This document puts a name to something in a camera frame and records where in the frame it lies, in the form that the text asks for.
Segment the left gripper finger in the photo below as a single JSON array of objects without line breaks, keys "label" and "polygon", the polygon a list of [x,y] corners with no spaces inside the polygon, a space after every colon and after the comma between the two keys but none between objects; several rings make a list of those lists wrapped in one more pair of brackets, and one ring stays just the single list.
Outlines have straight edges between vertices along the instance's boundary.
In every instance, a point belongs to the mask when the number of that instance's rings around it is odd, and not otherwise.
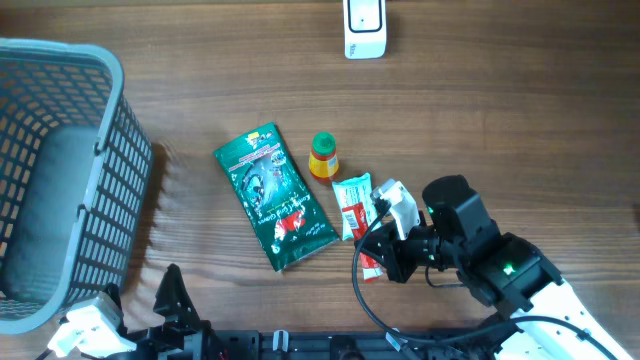
[{"label": "left gripper finger", "polygon": [[188,295],[180,268],[170,264],[155,295],[153,312],[166,322],[177,325],[199,325],[200,318]]},{"label": "left gripper finger", "polygon": [[120,288],[119,288],[119,286],[116,285],[115,283],[109,283],[102,289],[102,292],[107,297],[106,302],[109,304],[109,306],[114,311],[121,312],[122,311],[122,305],[121,305],[121,297],[120,297]]}]

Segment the red Nescafe coffee sachet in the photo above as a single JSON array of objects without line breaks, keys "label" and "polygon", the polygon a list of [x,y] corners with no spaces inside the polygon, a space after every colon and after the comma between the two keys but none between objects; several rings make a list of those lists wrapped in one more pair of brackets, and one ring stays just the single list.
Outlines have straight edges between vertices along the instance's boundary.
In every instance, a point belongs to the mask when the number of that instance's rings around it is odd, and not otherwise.
[{"label": "red Nescafe coffee sachet", "polygon": [[[346,206],[341,209],[343,220],[343,239],[360,240],[368,230],[369,222],[362,202]],[[359,254],[363,278],[366,283],[372,283],[383,275],[380,265],[364,253]]]}]

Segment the teal wet wipes pack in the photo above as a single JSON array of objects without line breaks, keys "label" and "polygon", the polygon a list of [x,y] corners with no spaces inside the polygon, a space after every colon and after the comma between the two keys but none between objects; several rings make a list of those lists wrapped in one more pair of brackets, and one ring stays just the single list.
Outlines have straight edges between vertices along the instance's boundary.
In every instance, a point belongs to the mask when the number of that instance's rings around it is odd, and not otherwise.
[{"label": "teal wet wipes pack", "polygon": [[371,225],[378,216],[377,210],[371,199],[372,182],[369,173],[360,177],[333,182],[332,187],[340,207],[342,225],[342,240],[346,241],[354,238],[352,229],[362,231],[363,227],[357,222],[356,211],[352,209],[357,204],[363,205],[366,214],[367,224]]}]

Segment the red sauce bottle green cap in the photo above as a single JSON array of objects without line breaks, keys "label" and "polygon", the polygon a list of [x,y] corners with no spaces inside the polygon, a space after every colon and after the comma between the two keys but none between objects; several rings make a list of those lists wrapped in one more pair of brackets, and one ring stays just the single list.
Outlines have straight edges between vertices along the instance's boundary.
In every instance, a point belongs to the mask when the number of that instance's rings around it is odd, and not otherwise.
[{"label": "red sauce bottle green cap", "polygon": [[311,144],[309,171],[318,181],[331,182],[339,172],[339,159],[334,136],[328,132],[317,133]]}]

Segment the green snack packet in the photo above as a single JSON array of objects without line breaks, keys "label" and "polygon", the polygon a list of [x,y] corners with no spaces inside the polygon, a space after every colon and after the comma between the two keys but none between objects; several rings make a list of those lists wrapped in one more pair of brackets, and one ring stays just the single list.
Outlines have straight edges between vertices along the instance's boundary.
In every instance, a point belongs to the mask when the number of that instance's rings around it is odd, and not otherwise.
[{"label": "green snack packet", "polygon": [[281,272],[340,239],[275,124],[253,129],[213,155],[274,271]]}]

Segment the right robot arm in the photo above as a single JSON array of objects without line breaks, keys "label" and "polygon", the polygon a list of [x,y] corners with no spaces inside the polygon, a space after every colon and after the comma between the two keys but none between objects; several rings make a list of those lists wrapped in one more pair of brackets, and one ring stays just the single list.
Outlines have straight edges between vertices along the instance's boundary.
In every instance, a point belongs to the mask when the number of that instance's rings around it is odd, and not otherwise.
[{"label": "right robot arm", "polygon": [[427,185],[424,211],[394,179],[375,188],[371,198],[378,216],[357,241],[356,254],[373,258],[397,283],[407,282],[419,267],[453,269],[473,298],[496,310],[474,330],[428,338],[390,327],[365,306],[399,346],[468,346],[492,359],[629,358],[538,247],[499,230],[464,176]]}]

